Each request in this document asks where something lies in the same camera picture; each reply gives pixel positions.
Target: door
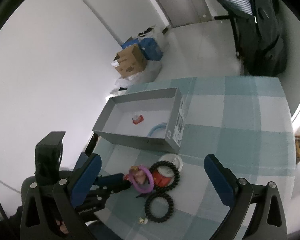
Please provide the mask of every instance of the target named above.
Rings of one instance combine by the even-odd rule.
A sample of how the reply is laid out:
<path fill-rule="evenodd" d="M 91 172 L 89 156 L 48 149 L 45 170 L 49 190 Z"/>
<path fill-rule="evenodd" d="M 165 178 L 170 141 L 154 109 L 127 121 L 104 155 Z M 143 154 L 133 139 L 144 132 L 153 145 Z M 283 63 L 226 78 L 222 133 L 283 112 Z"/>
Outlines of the door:
<path fill-rule="evenodd" d="M 205 0 L 157 0 L 172 27 L 211 20 Z"/>

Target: blue gripper pad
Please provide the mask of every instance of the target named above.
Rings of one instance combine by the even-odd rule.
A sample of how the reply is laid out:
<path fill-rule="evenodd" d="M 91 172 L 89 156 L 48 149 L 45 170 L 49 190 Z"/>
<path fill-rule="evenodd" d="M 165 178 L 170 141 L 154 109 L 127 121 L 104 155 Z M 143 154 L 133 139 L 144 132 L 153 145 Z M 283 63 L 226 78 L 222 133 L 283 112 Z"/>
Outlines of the blue gripper pad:
<path fill-rule="evenodd" d="M 233 207 L 235 201 L 235 189 L 233 187 L 233 177 L 228 174 L 228 172 L 231 171 L 224 168 L 213 154 L 209 154 L 205 157 L 204 169 L 222 203 L 230 208 Z"/>
<path fill-rule="evenodd" d="M 71 176 L 71 178 L 79 176 L 77 181 L 73 185 L 69 184 L 68 187 L 71 192 L 70 202 L 74 208 L 83 204 L 101 170 L 101 164 L 101 157 L 98 154 L 91 154 L 85 164 Z"/>

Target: plaid tablecloth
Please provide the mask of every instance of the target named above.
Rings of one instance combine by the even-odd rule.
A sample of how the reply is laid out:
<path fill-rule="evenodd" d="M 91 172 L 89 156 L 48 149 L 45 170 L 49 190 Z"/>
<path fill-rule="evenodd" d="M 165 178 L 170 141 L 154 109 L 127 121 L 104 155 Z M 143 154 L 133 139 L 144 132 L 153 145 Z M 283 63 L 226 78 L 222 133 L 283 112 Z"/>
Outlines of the plaid tablecloth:
<path fill-rule="evenodd" d="M 188 106 L 180 156 L 184 162 L 180 184 L 169 195 L 173 216 L 164 223 L 139 225 L 145 217 L 144 198 L 129 190 L 111 195 L 97 216 L 119 237 L 128 240 L 209 239 L 228 212 L 208 179 L 203 160 L 214 154 L 239 178 L 265 185 L 274 181 L 283 204 L 292 194 L 295 143 L 289 107 L 277 78 L 183 78 L 134 85 L 127 93 L 178 87 Z M 161 152 L 113 145 L 101 139 L 95 153 L 102 158 L 101 175 L 127 173 L 130 166 L 150 167 Z M 156 199 L 152 210 L 164 214 L 165 201 Z M 236 239 L 242 239 L 250 208 Z"/>

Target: cable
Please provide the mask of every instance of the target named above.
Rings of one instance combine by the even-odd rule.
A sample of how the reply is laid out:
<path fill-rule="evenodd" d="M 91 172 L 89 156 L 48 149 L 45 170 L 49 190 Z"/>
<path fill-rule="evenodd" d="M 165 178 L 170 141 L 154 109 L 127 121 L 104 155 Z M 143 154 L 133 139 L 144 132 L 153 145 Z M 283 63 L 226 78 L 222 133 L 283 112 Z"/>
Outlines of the cable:
<path fill-rule="evenodd" d="M 171 163 L 171 162 L 168 162 L 168 161 L 159 161 L 159 162 L 156 162 L 155 164 L 153 164 L 149 171 L 152 173 L 153 171 L 155 171 L 158 167 L 161 167 L 161 166 L 166 166 L 170 169 L 173 170 L 173 173 L 174 173 L 174 180 L 172 182 L 171 185 L 168 185 L 166 187 L 159 187 L 157 186 L 156 184 L 154 184 L 154 189 L 156 190 L 155 193 L 151 194 L 148 199 L 146 200 L 146 204 L 145 204 L 145 213 L 146 213 L 146 216 L 148 217 L 149 220 L 155 222 L 155 223 L 162 223 L 162 222 L 165 222 L 167 221 L 173 214 L 173 211 L 174 211 L 174 203 L 173 203 L 173 199 L 166 193 L 172 189 L 174 189 L 178 184 L 179 184 L 179 181 L 180 181 L 180 173 L 177 169 L 177 167 Z M 155 199 L 155 198 L 158 198 L 158 197 L 162 197 L 164 198 L 167 202 L 168 202 L 168 211 L 167 213 L 163 216 L 163 217 L 155 217 L 152 213 L 151 213 L 151 210 L 150 210 L 150 205 L 152 203 L 152 201 Z"/>
<path fill-rule="evenodd" d="M 18 191 L 16 190 L 15 188 L 13 187 L 10 187 L 8 184 L 4 183 L 2 180 L 0 180 L 0 184 L 4 185 L 5 187 L 7 187 L 8 189 L 11 189 L 12 191 L 18 193 L 18 194 L 21 194 L 21 191 Z"/>

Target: screw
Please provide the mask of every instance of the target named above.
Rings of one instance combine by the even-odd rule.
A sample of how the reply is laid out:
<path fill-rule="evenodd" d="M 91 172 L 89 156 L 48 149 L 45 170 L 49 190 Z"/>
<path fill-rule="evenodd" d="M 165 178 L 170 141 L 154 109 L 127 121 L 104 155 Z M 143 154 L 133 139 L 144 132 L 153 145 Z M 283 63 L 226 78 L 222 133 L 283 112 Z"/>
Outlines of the screw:
<path fill-rule="evenodd" d="M 246 184 L 247 184 L 247 180 L 244 179 L 244 178 L 240 178 L 240 179 L 238 179 L 238 181 L 239 181 L 239 183 L 240 183 L 241 185 L 246 185 Z"/>
<path fill-rule="evenodd" d="M 271 181 L 271 182 L 269 182 L 269 186 L 271 188 L 275 188 L 277 185 L 273 181 Z"/>
<path fill-rule="evenodd" d="M 64 185 L 66 183 L 67 183 L 67 179 L 61 179 L 61 180 L 59 180 L 59 184 L 60 185 Z"/>
<path fill-rule="evenodd" d="M 37 183 L 36 182 L 31 183 L 30 188 L 35 188 L 35 187 L 37 187 Z"/>

